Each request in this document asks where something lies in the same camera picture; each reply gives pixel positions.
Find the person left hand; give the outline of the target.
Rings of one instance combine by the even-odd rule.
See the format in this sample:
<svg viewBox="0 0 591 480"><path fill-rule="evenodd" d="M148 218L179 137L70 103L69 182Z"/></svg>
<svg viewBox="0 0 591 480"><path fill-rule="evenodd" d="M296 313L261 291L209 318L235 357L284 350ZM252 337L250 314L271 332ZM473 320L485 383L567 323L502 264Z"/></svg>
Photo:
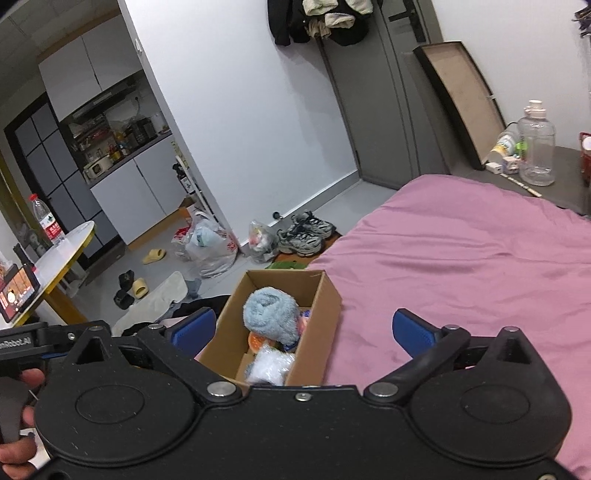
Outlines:
<svg viewBox="0 0 591 480"><path fill-rule="evenodd" d="M28 391L43 384L44 373L26 369L18 378L1 374L1 466L11 479L27 479L36 470L30 460L37 453L33 437L17 438L22 427L34 426L34 408L26 406Z"/></svg>

